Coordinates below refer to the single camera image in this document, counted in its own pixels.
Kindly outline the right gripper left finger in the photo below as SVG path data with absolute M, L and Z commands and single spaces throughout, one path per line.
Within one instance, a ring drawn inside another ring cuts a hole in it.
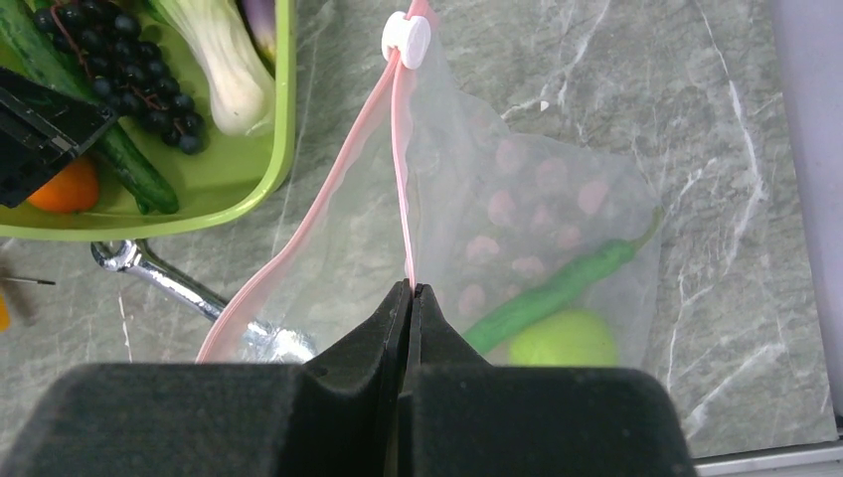
M 45 392 L 5 476 L 385 476 L 412 288 L 307 363 L 97 364 Z

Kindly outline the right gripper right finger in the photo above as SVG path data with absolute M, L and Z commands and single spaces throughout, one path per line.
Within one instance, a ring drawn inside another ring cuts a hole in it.
M 674 405 L 628 368 L 496 367 L 418 285 L 398 401 L 402 476 L 692 476 Z

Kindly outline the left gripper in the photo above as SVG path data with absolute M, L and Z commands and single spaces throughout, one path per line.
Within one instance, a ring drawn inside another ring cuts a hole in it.
M 117 122 L 110 108 L 1 69 L 1 204 L 15 208 Z

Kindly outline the orange green mango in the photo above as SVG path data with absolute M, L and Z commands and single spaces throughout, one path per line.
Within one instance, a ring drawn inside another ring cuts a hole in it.
M 99 181 L 93 160 L 82 156 L 27 199 L 33 207 L 55 214 L 76 214 L 99 201 Z

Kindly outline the green cucumber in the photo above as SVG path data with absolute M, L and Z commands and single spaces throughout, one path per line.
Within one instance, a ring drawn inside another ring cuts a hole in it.
M 33 22 L 33 11 L 25 1 L 1 3 L 1 39 L 22 63 L 24 75 L 34 83 L 73 99 L 95 102 L 86 80 L 68 68 L 48 37 Z M 92 145 L 115 173 L 122 186 L 134 196 L 139 210 L 172 215 L 179 211 L 176 191 L 141 153 L 122 126 L 115 124 Z

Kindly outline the green apple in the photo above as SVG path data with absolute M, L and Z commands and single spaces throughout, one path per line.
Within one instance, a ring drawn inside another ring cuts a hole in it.
M 617 346 L 606 321 L 585 309 L 551 315 L 509 343 L 508 363 L 532 367 L 615 367 Z

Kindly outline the green chili pepper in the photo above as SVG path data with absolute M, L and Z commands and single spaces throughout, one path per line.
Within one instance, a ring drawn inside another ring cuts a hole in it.
M 595 251 L 577 256 L 544 283 L 490 311 L 468 328 L 462 338 L 477 353 L 485 354 L 529 326 L 573 304 L 589 287 L 632 262 L 659 231 L 663 217 L 663 209 L 655 208 L 643 235 L 635 239 L 609 239 Z

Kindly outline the clear zip top bag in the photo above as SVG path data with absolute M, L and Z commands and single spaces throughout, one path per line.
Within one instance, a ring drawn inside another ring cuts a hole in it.
M 200 361 L 246 361 L 241 334 L 252 321 L 302 333 L 319 354 L 399 281 L 431 287 L 462 337 L 577 256 L 646 232 L 662 206 L 632 160 L 511 132 L 456 85 L 437 33 L 425 1 L 388 19 L 385 69 L 312 206 L 229 302 Z M 561 310 L 601 316 L 621 367 L 646 354 L 660 230 Z

